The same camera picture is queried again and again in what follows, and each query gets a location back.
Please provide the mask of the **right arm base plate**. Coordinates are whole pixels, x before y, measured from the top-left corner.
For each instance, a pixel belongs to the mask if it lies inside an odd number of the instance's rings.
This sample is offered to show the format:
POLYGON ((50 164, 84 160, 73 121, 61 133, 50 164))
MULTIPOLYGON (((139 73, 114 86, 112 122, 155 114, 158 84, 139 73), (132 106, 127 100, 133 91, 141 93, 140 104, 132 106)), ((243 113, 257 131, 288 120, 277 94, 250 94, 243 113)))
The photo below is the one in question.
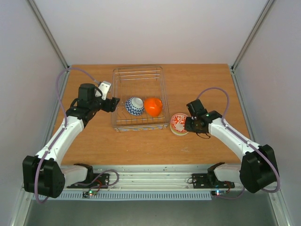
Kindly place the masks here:
POLYGON ((195 173, 191 175, 194 189, 232 189, 235 184, 223 182, 216 179, 211 180, 206 173, 195 173))

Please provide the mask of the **blue patterned bowl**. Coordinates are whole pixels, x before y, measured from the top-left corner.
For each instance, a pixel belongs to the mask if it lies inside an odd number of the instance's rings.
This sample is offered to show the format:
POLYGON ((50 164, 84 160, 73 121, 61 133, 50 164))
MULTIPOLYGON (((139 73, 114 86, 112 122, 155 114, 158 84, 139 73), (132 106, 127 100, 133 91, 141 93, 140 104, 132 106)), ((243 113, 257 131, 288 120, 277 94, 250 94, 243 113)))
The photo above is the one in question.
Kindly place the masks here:
POLYGON ((131 97, 125 102, 125 109, 133 116, 140 116, 144 112, 143 101, 138 97, 131 97))

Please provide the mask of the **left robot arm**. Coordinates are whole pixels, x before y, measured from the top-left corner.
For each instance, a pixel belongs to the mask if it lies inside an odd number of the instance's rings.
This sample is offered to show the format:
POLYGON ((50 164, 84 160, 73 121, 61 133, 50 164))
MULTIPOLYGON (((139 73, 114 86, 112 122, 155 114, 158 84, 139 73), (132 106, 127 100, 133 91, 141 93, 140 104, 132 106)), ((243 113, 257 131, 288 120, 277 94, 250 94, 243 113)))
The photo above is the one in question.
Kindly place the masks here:
POLYGON ((48 143, 34 156, 23 160, 24 190, 45 197, 57 198, 64 188, 75 185, 90 187, 97 177, 92 166, 77 163, 62 169, 62 160, 79 133, 99 111, 114 112, 120 99, 108 98, 111 84, 107 81, 99 85, 81 84, 78 97, 65 112, 59 129, 48 143))

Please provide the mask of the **red patterned bowl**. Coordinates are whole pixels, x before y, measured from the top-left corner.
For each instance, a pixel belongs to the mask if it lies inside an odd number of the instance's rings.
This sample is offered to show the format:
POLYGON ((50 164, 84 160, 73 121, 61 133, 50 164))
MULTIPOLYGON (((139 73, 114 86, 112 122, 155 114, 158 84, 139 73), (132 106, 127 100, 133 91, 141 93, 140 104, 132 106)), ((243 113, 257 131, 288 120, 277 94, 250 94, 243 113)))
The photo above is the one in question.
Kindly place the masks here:
POLYGON ((185 132, 186 130, 184 129, 184 123, 187 117, 188 116, 186 114, 177 113, 172 116, 169 126, 179 132, 185 132))

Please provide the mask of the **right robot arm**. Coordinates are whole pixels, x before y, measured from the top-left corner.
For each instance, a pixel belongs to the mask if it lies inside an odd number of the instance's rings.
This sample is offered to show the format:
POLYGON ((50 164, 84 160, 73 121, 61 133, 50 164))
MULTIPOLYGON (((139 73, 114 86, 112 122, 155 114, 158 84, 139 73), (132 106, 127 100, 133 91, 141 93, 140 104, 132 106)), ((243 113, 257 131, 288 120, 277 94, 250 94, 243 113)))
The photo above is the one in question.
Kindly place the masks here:
POLYGON ((213 136, 224 143, 240 160, 240 165, 217 163, 207 170, 211 186, 223 182, 241 184, 247 191, 256 193, 272 183, 279 184, 280 177, 273 148, 260 145, 242 135, 229 125, 217 111, 208 112, 199 99, 186 105, 190 116, 185 119, 187 132, 213 136))

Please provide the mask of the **wire dish rack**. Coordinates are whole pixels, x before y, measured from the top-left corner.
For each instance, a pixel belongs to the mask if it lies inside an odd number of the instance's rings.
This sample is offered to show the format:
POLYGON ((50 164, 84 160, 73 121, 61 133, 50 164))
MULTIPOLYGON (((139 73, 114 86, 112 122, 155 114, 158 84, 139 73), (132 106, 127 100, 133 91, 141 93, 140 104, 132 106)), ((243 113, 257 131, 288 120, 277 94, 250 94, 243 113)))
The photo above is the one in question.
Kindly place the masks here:
POLYGON ((163 68, 160 66, 120 67, 113 70, 112 96, 120 102, 111 117, 116 131, 164 129, 169 124, 169 108, 163 68), (146 112, 144 102, 157 98, 162 110, 157 116, 146 112))

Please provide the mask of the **orange bowl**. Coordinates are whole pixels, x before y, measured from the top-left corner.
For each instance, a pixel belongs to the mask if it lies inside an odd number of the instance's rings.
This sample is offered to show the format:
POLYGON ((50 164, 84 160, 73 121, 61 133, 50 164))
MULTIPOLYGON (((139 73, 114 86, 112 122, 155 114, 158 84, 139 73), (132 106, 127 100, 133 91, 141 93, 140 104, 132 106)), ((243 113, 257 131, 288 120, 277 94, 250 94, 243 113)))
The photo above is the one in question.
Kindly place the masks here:
POLYGON ((159 98, 150 97, 145 99, 144 109, 148 115, 157 117, 163 109, 163 103, 159 98))

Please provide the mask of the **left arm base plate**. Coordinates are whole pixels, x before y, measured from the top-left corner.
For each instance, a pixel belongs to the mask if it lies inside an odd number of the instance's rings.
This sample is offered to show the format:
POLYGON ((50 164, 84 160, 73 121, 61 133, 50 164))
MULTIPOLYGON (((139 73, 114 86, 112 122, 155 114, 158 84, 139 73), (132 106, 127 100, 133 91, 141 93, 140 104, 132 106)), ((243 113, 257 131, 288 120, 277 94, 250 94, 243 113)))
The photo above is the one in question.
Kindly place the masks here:
POLYGON ((84 181, 76 182, 67 188, 77 188, 77 189, 94 189, 96 188, 108 188, 110 183, 110 175, 109 173, 103 173, 102 175, 98 175, 96 173, 90 174, 84 181))

